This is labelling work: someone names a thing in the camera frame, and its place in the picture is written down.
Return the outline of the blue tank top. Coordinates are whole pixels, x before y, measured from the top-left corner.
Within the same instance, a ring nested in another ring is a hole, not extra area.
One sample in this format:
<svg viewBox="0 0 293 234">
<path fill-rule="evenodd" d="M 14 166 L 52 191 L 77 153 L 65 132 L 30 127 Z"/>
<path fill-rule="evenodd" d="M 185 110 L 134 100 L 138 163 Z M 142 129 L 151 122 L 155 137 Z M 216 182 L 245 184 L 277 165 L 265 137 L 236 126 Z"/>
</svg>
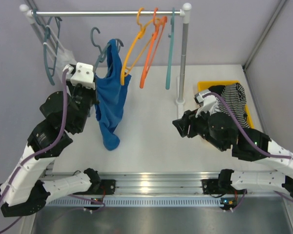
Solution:
<svg viewBox="0 0 293 234">
<path fill-rule="evenodd" d="M 123 65 L 115 39 L 108 42 L 106 53 L 108 73 L 105 78 L 96 78 L 99 104 L 95 105 L 95 114 L 101 130 L 103 145 L 107 150 L 112 151 L 120 144 L 120 139 L 114 132 L 123 118 L 131 75 L 125 78 L 125 84 L 122 85 Z"/>
</svg>

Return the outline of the dark blue-grey hanger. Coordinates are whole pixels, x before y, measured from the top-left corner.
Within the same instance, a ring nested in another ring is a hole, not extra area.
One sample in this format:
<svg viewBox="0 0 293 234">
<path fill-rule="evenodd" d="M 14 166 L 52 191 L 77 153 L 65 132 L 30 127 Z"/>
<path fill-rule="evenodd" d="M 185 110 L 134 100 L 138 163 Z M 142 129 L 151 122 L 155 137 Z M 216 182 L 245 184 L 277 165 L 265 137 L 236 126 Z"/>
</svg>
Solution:
<svg viewBox="0 0 293 234">
<path fill-rule="evenodd" d="M 91 108 L 90 114 L 87 116 L 90 117 L 95 108 L 99 120 L 121 120 L 124 113 L 126 93 L 124 86 L 120 83 L 122 62 L 119 51 L 124 44 L 120 39 L 111 39 L 106 46 L 102 48 L 95 43 L 94 31 L 100 33 L 100 30 L 97 27 L 93 27 L 90 31 L 91 43 L 100 51 L 93 70 L 99 104 L 94 105 Z M 107 62 L 107 72 L 103 78 L 100 78 L 96 75 L 96 69 L 99 63 L 104 61 Z"/>
</svg>

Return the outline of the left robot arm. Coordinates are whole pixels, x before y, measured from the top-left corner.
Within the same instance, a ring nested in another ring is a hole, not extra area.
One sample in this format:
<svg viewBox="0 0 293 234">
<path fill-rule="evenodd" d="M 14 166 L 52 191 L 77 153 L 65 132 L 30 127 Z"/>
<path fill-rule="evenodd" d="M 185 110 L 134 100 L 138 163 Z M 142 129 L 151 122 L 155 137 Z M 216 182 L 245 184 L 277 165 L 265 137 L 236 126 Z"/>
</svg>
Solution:
<svg viewBox="0 0 293 234">
<path fill-rule="evenodd" d="M 68 136 L 83 131 L 96 92 L 81 84 L 67 85 L 69 93 L 52 93 L 40 111 L 45 119 L 28 137 L 23 155 L 13 173 L 0 184 L 1 212 L 4 217 L 28 216 L 46 204 L 70 194 L 92 195 L 99 191 L 101 179 L 97 171 L 83 172 L 58 180 L 43 181 L 41 175 L 73 140 Z"/>
</svg>

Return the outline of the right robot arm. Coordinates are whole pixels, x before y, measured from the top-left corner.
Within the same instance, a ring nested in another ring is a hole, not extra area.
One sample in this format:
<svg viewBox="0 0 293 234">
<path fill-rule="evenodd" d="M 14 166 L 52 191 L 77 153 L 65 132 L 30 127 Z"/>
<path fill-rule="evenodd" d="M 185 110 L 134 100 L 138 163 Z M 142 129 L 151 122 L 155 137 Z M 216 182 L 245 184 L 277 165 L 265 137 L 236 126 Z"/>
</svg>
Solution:
<svg viewBox="0 0 293 234">
<path fill-rule="evenodd" d="M 173 126 L 181 137 L 200 136 L 221 152 L 231 150 L 239 160 L 262 164 L 268 172 L 222 169 L 212 194 L 241 193 L 245 190 L 268 190 L 293 198 L 293 153 L 278 145 L 268 135 L 253 128 L 239 129 L 225 113 L 186 111 Z"/>
</svg>

